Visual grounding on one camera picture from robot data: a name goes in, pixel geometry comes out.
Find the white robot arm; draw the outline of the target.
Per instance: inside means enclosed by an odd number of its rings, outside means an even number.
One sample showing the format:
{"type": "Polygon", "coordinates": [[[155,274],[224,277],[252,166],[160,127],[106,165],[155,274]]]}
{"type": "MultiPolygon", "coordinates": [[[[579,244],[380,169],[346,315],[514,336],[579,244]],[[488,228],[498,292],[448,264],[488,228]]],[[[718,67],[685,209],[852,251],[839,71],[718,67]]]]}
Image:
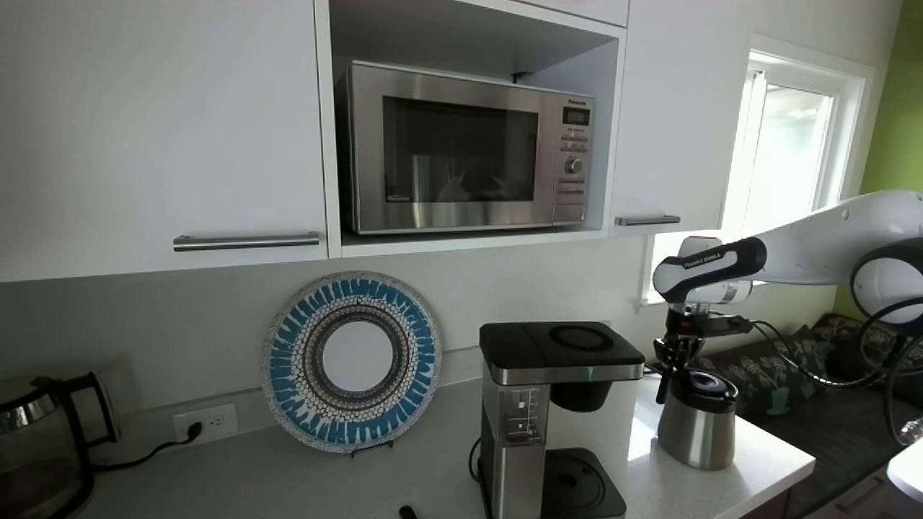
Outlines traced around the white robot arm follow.
{"type": "Polygon", "coordinates": [[[666,331],[656,341],[664,365],[659,401],[697,355],[710,309],[744,300],[755,283],[846,284],[868,319],[918,331],[923,194],[875,189],[735,241],[687,235],[653,274],[669,302],[666,331]]]}

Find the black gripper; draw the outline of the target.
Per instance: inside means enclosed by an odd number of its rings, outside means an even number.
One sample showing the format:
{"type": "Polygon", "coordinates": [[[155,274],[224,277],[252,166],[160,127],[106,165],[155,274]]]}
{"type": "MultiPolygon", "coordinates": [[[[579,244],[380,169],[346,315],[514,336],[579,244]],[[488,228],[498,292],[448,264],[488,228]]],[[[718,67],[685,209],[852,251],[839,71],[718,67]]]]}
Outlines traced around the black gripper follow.
{"type": "Polygon", "coordinates": [[[706,336],[748,333],[749,329],[752,323],[742,315],[669,309],[666,331],[656,341],[656,358],[664,368],[656,403],[666,403],[673,372],[685,368],[705,349],[706,336]]]}

